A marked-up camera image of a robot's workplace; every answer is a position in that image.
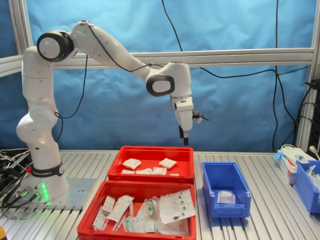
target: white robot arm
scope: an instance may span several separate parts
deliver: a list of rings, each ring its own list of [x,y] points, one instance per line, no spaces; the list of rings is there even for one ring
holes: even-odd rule
[[[145,65],[133,57],[114,37],[87,20],[78,22],[69,32],[46,32],[40,36],[36,47],[27,48],[23,54],[22,90],[29,110],[16,128],[18,137],[27,143],[33,162],[32,172],[21,182],[21,189],[30,187],[40,191],[35,202],[56,199],[69,188],[63,176],[59,147],[52,137],[52,128],[58,120],[53,66],[77,51],[102,64],[117,65],[133,73],[145,82],[152,96],[170,94],[185,145],[188,145],[193,119],[199,123],[204,118],[194,111],[187,64],[171,62],[161,69],[154,69],[152,64]]]

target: cardboard box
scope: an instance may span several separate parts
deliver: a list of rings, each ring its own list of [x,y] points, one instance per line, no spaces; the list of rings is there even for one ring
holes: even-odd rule
[[[289,184],[295,184],[297,175],[297,165],[295,162],[290,161],[285,156],[281,156],[280,160],[277,160],[282,173],[286,176]]]

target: aluminum workbench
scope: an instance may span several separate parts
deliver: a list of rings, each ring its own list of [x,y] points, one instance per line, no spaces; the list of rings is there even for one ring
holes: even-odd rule
[[[82,211],[40,208],[10,209],[0,217],[8,240],[76,240],[77,226],[117,151],[62,150],[69,178],[96,178]],[[201,162],[236,162],[252,193],[250,217],[212,218],[206,214]],[[271,153],[195,152],[198,240],[320,240],[320,214],[309,214],[296,190],[287,183]]]

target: blue plastic bin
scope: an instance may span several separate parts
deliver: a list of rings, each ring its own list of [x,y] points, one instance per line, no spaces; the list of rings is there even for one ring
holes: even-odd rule
[[[309,163],[301,164],[296,161],[297,171],[294,187],[298,192],[305,208],[308,212],[315,214],[320,213],[319,190],[308,177],[306,170],[315,165],[314,172],[320,174],[320,161],[309,161]]]
[[[203,195],[212,218],[249,217],[251,193],[235,162],[203,162]],[[232,191],[235,204],[217,203],[219,191]]]

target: blue fabric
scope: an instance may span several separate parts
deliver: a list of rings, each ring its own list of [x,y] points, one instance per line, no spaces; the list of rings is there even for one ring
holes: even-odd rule
[[[165,0],[185,51],[273,48],[275,0]],[[46,31],[69,30],[88,19],[116,37],[130,52],[179,51],[160,0],[27,1],[34,42]],[[315,1],[280,0],[279,48],[310,47]],[[284,73],[303,66],[279,66]],[[212,67],[221,76],[249,74],[274,66]],[[195,151],[271,152],[275,119],[275,75],[219,79],[191,68],[196,110],[210,121],[194,123],[189,143]],[[84,70],[55,70],[54,95],[63,117],[77,108]],[[303,98],[307,69],[281,75],[285,101],[293,116]],[[0,146],[21,147],[15,127],[28,107],[19,74],[0,80]],[[293,130],[278,84],[276,113],[279,148]],[[53,128],[59,135],[61,122]],[[82,104],[64,121],[61,149],[119,149],[123,145],[183,146],[169,96],[152,97],[142,80],[120,69],[87,71]]]
[[[283,152],[277,152],[277,153],[273,156],[273,158],[274,158],[274,160],[279,161],[279,160],[281,160],[281,157],[285,157],[285,156],[286,156],[286,155],[284,155]]]
[[[9,2],[0,1],[0,58],[17,55],[16,40],[12,27]]]

